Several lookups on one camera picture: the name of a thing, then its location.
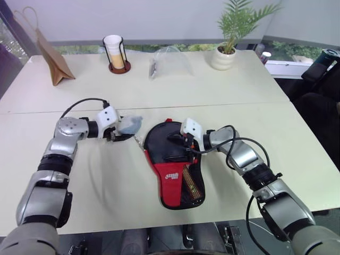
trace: white wall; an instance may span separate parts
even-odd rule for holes
[[[340,46],[340,0],[283,0],[265,35]]]
[[[91,41],[109,34],[160,42],[222,40],[218,28],[224,0],[6,0],[12,11],[32,6],[47,40]],[[279,0],[255,0],[255,8]],[[266,17],[247,39],[260,41]]]

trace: ping pong paddle case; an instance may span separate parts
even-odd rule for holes
[[[184,147],[180,128],[180,122],[167,119],[154,126],[144,141],[146,158],[158,178],[160,200],[173,210],[197,207],[205,199],[201,155],[194,156]]]

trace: paper bag handle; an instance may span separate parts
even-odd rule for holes
[[[36,24],[35,24],[35,26],[32,25],[32,23],[28,20],[26,14],[25,14],[25,11],[26,11],[27,9],[32,10],[33,13],[34,13],[34,15],[35,15],[35,17],[36,17],[36,22],[35,22]],[[31,6],[26,6],[24,9],[22,9],[22,12],[19,12],[19,11],[17,11],[17,10],[15,10],[15,11],[13,12],[13,17],[14,17],[15,21],[16,21],[17,23],[19,23],[19,25],[20,25],[22,28],[24,28],[25,26],[24,26],[24,25],[21,23],[21,21],[18,19],[18,15],[21,16],[21,17],[26,21],[26,23],[28,24],[28,26],[31,28],[32,32],[34,32],[34,33],[32,33],[31,35],[33,35],[33,37],[35,38],[35,41],[36,41],[36,40],[37,40],[36,30],[39,28],[39,21],[38,21],[38,15],[37,15],[36,10],[34,10],[34,8],[31,7]]]

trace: white flower pot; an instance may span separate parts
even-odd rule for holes
[[[210,63],[211,67],[220,71],[228,70],[233,66],[233,62],[236,56],[236,49],[233,48],[234,49],[233,54],[223,54],[219,52],[219,50],[217,49],[219,46],[217,46],[214,52],[212,53]]]

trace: clear plastic bag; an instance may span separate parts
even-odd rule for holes
[[[193,75],[188,58],[174,46],[159,49],[150,61],[149,79],[173,74]]]

